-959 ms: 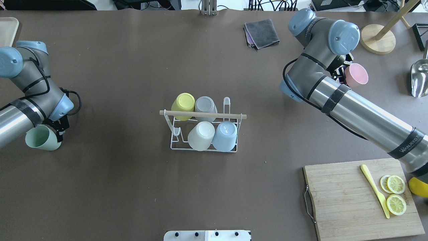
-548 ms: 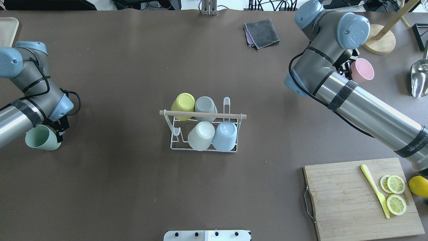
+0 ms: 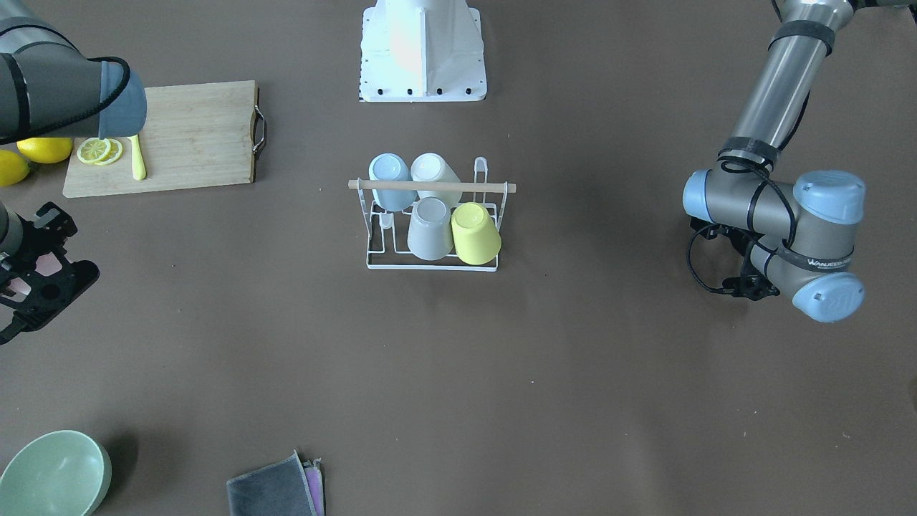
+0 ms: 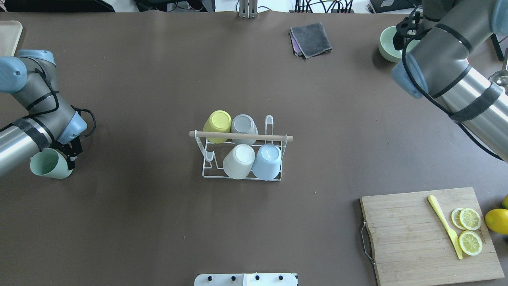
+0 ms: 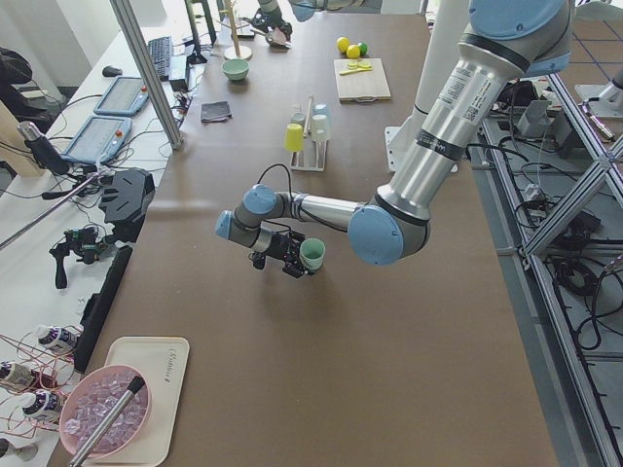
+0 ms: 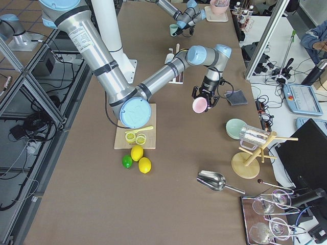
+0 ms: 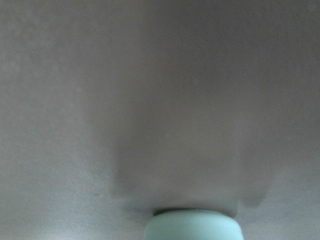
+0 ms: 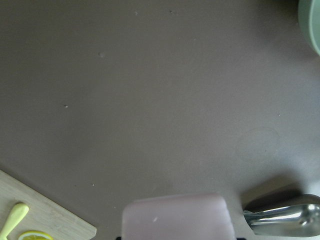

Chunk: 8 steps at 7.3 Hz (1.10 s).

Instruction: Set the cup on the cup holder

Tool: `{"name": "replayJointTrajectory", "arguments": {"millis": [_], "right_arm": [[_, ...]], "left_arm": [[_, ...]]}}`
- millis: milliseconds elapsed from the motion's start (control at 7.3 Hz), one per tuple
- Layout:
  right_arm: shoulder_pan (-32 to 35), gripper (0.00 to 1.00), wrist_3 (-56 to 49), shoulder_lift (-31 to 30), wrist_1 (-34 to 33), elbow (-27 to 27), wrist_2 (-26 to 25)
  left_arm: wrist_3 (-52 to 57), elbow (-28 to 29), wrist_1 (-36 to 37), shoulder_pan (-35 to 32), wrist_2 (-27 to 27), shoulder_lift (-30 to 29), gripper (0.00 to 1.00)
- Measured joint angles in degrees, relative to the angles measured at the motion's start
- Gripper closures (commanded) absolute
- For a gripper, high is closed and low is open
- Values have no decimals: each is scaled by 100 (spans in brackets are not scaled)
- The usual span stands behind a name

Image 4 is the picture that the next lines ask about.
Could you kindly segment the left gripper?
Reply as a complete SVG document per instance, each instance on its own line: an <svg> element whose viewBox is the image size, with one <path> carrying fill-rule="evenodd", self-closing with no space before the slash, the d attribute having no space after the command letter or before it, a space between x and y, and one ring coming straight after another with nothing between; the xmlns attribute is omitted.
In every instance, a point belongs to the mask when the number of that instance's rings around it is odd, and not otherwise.
<svg viewBox="0 0 508 286"><path fill-rule="evenodd" d="M75 160L77 159L77 156L83 152L79 136L75 137L67 144L62 144L58 141L55 141L51 144L51 148L58 150L65 155L69 170L74 170Z"/></svg>

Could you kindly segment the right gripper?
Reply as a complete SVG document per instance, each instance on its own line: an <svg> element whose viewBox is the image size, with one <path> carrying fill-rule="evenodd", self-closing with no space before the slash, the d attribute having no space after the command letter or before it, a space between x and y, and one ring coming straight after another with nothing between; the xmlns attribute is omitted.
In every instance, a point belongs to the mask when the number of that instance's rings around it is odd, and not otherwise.
<svg viewBox="0 0 508 286"><path fill-rule="evenodd" d="M422 19L421 11L419 11L419 8L415 8L408 17L405 17L403 21L396 25L395 35L393 36L395 50L403 50L406 40L423 29Z"/></svg>

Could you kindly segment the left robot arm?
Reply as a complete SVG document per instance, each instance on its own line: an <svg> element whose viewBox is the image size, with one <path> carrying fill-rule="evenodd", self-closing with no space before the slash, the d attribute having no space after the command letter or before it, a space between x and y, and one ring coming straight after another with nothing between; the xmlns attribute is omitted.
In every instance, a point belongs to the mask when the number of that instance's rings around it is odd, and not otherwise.
<svg viewBox="0 0 508 286"><path fill-rule="evenodd" d="M53 53L20 50L18 56L1 57L1 91L9 93L28 112L1 129L1 175L45 150L56 151L70 174L87 137L82 112L63 98Z"/></svg>

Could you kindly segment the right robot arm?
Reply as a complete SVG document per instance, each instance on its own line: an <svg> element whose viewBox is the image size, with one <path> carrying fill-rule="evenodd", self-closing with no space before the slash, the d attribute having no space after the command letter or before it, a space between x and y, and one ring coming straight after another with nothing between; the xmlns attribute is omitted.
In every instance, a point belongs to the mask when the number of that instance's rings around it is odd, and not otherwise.
<svg viewBox="0 0 508 286"><path fill-rule="evenodd" d="M507 34L506 0L423 0L419 43L392 69L415 98L427 97L507 161L507 95L468 63L493 34Z"/></svg>

